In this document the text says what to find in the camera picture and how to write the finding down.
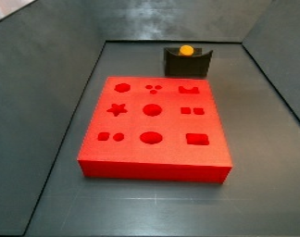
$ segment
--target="star-shaped hole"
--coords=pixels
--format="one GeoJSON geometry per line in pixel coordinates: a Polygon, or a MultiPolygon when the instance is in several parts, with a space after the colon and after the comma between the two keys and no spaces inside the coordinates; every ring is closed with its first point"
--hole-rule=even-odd
{"type": "Polygon", "coordinates": [[[108,110],[108,112],[115,114],[115,117],[119,117],[120,114],[127,113],[127,109],[125,109],[125,104],[117,105],[117,104],[112,104],[112,108],[108,110]]]}

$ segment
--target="red box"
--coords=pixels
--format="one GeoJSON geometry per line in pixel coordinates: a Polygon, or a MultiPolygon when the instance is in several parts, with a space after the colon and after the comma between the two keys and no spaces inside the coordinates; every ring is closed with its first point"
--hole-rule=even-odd
{"type": "Polygon", "coordinates": [[[223,183],[234,165],[209,82],[111,77],[78,163],[88,177],[223,183]]]}

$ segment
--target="gray wall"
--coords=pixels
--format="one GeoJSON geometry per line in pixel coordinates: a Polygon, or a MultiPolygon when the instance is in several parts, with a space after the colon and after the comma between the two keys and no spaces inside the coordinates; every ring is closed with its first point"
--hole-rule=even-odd
{"type": "Polygon", "coordinates": [[[300,0],[275,0],[243,44],[300,118],[300,0]]]}
{"type": "Polygon", "coordinates": [[[91,15],[45,0],[0,22],[0,234],[25,232],[104,45],[91,15]]]}
{"type": "Polygon", "coordinates": [[[272,0],[95,1],[109,40],[242,42],[272,0]]]}

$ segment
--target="black holder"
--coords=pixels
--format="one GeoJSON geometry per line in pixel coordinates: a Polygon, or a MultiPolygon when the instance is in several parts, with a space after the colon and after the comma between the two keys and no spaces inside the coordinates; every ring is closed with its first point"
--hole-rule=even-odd
{"type": "Polygon", "coordinates": [[[205,78],[213,50],[203,55],[203,49],[195,48],[192,56],[180,56],[180,48],[165,48],[165,76],[205,78]]]}

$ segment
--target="gray floor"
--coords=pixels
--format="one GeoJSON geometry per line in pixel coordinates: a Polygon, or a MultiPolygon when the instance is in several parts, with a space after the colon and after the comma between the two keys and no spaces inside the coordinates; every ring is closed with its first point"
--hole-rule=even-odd
{"type": "Polygon", "coordinates": [[[164,76],[168,43],[108,43],[29,236],[300,235],[300,124],[239,44],[213,49],[209,82],[235,168],[224,185],[85,179],[76,158],[108,76],[164,76]]]}

